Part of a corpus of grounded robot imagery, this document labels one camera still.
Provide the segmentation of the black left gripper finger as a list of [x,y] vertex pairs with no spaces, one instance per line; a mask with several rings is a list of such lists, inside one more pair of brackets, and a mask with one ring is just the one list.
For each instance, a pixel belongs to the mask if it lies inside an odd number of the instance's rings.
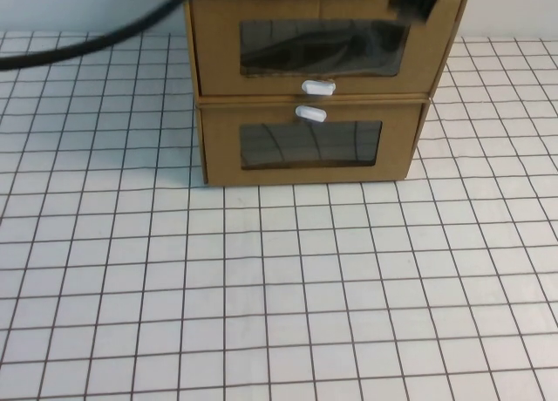
[[422,0],[389,0],[392,10],[401,22],[418,21],[421,19]]

